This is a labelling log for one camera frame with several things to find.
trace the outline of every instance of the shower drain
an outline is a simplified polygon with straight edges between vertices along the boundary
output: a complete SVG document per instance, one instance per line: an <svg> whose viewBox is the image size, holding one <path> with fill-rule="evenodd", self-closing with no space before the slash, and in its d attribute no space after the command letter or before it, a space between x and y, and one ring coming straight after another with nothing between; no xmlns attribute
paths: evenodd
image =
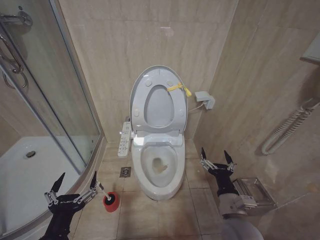
<svg viewBox="0 0 320 240"><path fill-rule="evenodd" d="M29 151L25 156L29 159L36 155L36 151Z"/></svg>
<svg viewBox="0 0 320 240"><path fill-rule="evenodd" d="M120 171L120 178L129 178L131 175L131 167L126 166L122 167Z"/></svg>

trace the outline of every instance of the toilet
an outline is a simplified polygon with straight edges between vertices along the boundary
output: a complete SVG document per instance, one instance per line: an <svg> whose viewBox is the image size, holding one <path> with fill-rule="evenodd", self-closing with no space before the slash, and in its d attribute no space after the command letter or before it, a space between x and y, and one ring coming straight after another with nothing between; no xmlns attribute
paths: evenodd
<svg viewBox="0 0 320 240"><path fill-rule="evenodd" d="M176 194L185 172L188 100L183 87L168 91L179 83L169 67L151 66L130 96L133 169L144 193L158 201Z"/></svg>

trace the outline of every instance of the shower enclosure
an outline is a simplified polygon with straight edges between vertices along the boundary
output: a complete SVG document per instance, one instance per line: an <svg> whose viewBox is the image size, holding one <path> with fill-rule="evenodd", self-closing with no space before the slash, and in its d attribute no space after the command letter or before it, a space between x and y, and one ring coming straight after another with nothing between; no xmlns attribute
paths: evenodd
<svg viewBox="0 0 320 240"><path fill-rule="evenodd" d="M0 239L70 192L104 134L56 0L0 1Z"/></svg>

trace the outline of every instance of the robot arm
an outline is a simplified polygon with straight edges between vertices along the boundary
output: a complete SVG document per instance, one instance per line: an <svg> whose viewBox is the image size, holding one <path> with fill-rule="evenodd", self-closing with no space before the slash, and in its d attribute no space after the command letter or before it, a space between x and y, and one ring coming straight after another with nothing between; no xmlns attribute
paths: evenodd
<svg viewBox="0 0 320 240"><path fill-rule="evenodd" d="M70 224L74 214L85 207L97 195L97 172L91 180L90 188L84 194L66 194L57 197L65 173L54 182L50 192L44 194L48 208L53 213L50 224L41 240L68 240Z"/></svg>
<svg viewBox="0 0 320 240"><path fill-rule="evenodd" d="M231 156L226 151L224 151L224 156L228 165L212 163L211 161L207 160L206 153L203 147L201 148L200 156L200 163L202 164L203 168L206 169L216 179L216 183L218 185L218 197L222 194L239 195L234 184L230 180L230 176L234 173L234 168L236 166L236 164L234 164L234 162L232 161Z"/></svg>

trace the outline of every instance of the plunger handle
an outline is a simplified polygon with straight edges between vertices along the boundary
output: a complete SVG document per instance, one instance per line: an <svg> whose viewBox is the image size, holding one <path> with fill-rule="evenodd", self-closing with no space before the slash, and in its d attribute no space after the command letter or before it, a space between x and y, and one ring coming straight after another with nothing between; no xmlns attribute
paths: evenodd
<svg viewBox="0 0 320 240"><path fill-rule="evenodd" d="M105 192L104 186L102 186L101 182L98 181L98 183L99 183L99 188L102 190L102 192L104 193L104 195L106 196L106 198L108 199L108 201L110 201L110 200L111 200L111 197L108 195L108 193Z"/></svg>

